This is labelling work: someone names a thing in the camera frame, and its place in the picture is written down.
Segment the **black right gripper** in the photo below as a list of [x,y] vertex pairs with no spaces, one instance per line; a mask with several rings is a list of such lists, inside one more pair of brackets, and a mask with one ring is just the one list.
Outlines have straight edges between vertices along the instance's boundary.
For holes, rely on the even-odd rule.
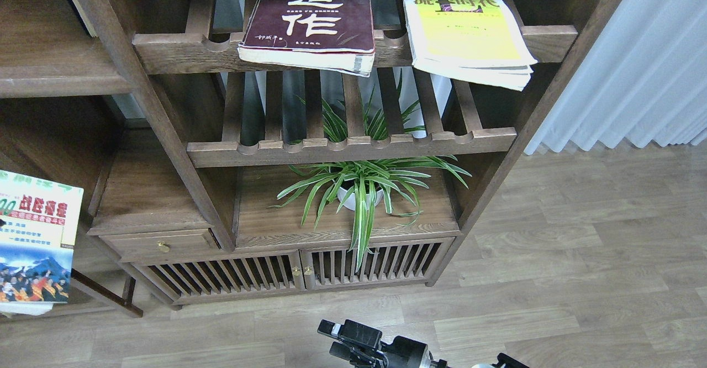
[[329,354],[355,367],[432,367],[426,343],[397,336],[387,344],[381,342],[380,330],[356,321],[337,324],[323,319],[316,332],[338,341]]

